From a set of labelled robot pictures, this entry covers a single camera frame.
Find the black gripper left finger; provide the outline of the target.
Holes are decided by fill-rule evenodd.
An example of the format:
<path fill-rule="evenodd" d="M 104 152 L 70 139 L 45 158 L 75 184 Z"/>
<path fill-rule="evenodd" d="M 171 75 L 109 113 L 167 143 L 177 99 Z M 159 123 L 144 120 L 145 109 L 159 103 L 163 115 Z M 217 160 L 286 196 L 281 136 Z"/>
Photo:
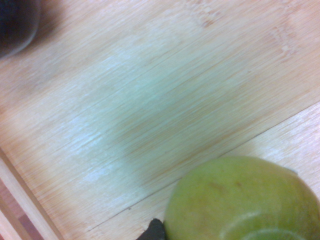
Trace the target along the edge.
<path fill-rule="evenodd" d="M 150 221 L 148 228 L 137 238 L 137 240 L 165 240 L 166 232 L 163 222 L 157 218 Z"/>

